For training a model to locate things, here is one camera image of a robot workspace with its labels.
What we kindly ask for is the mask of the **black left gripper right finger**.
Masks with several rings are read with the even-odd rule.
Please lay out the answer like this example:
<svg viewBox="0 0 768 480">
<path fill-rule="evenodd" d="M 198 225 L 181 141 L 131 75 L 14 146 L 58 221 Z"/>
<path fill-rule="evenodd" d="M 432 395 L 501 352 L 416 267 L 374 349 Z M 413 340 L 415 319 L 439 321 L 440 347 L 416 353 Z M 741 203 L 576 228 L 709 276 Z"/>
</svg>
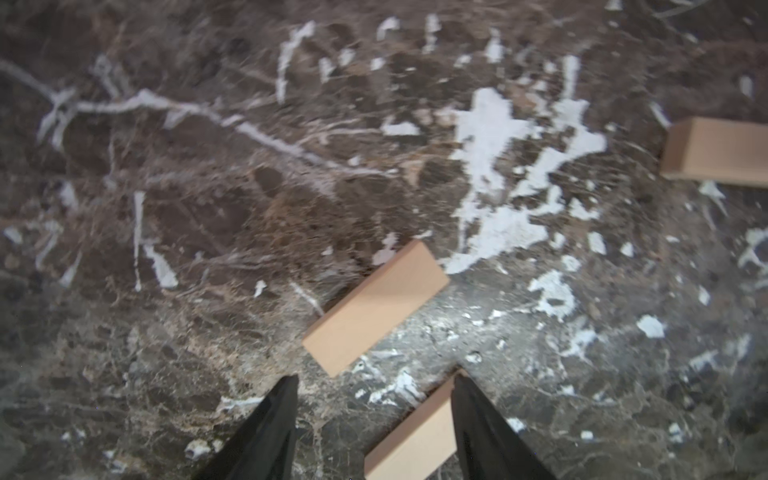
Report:
<svg viewBox="0 0 768 480">
<path fill-rule="evenodd" d="M 477 384 L 465 375 L 454 378 L 451 411 L 464 478 L 555 479 Z"/>
</svg>

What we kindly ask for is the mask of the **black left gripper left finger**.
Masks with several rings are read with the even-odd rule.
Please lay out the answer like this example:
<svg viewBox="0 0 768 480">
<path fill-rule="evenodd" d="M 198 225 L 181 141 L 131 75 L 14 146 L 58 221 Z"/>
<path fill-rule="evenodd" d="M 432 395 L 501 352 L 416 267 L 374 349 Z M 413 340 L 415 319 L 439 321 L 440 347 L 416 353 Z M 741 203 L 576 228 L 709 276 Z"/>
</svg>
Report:
<svg viewBox="0 0 768 480">
<path fill-rule="evenodd" d="M 195 477 L 289 480 L 297 441 L 298 386 L 298 376 L 282 377 Z"/>
</svg>

